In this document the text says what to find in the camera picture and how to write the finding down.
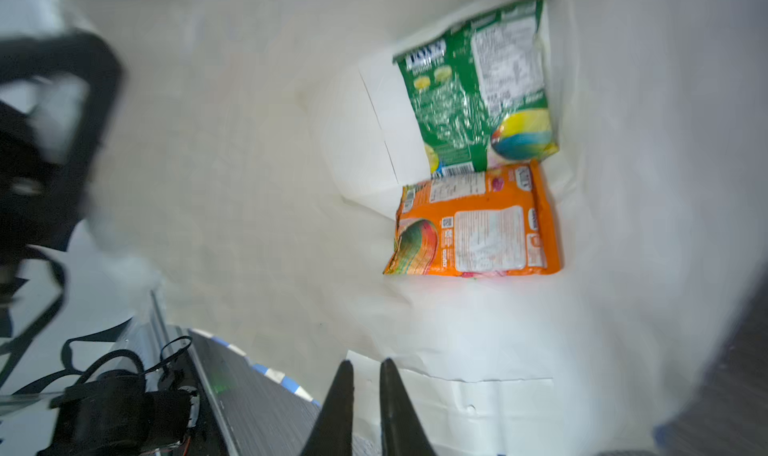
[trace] chip packet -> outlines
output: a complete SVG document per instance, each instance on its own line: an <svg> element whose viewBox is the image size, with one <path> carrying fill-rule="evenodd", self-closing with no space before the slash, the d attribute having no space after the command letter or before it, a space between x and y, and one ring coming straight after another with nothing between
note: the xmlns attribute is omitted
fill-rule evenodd
<svg viewBox="0 0 768 456"><path fill-rule="evenodd" d="M520 0L397 55L432 177L556 153L538 41L544 0Z"/></svg>
<svg viewBox="0 0 768 456"><path fill-rule="evenodd" d="M552 274L560 256L537 161L402 189L384 274Z"/></svg>

